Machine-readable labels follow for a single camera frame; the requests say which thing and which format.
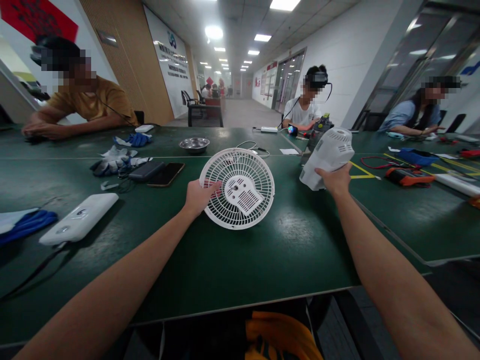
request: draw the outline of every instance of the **fan grille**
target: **fan grille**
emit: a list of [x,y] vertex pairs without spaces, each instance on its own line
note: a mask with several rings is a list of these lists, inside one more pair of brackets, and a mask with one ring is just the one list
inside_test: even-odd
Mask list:
[[[225,187],[237,176],[250,179],[263,197],[263,201],[248,216],[224,196]],[[222,181],[221,189],[212,195],[205,212],[224,228],[249,228],[263,219],[272,206],[275,195],[272,173],[265,161],[249,150],[230,148],[213,156],[201,172],[200,184],[206,188],[216,181]]]

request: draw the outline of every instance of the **wooden wall panel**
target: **wooden wall panel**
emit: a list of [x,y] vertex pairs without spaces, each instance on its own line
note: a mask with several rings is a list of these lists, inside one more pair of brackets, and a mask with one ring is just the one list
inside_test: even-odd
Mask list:
[[145,112],[146,123],[163,125],[173,120],[142,1],[80,0],[80,3],[95,31],[115,36],[118,47],[100,43],[133,108]]

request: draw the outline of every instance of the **hand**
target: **hand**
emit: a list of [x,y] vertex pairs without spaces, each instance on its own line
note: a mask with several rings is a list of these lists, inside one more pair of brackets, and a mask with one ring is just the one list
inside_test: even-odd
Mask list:
[[70,138],[73,134],[69,126],[55,125],[49,123],[32,124],[25,129],[26,136],[43,136],[50,140],[61,140]]
[[190,181],[186,188],[186,200],[183,209],[197,217],[209,204],[212,195],[222,186],[221,181],[213,182],[210,187],[202,187],[198,180]]
[[332,196],[339,196],[349,193],[350,184],[350,169],[352,163],[349,162],[336,171],[325,171],[321,168],[316,168],[315,172],[323,178],[323,182],[327,190]]

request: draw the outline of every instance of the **smartphone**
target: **smartphone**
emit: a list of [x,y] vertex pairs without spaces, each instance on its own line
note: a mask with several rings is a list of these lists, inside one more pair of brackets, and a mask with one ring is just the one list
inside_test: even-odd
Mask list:
[[147,186],[152,188],[167,188],[170,186],[172,181],[178,175],[179,172],[185,167],[184,163],[181,162],[170,162],[163,170],[155,175]]

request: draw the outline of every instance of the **metal bowl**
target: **metal bowl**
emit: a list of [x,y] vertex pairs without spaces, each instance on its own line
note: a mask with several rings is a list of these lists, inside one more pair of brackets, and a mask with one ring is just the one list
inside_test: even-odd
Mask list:
[[207,150],[210,141],[203,137],[191,137],[181,141],[178,145],[189,154],[201,154]]

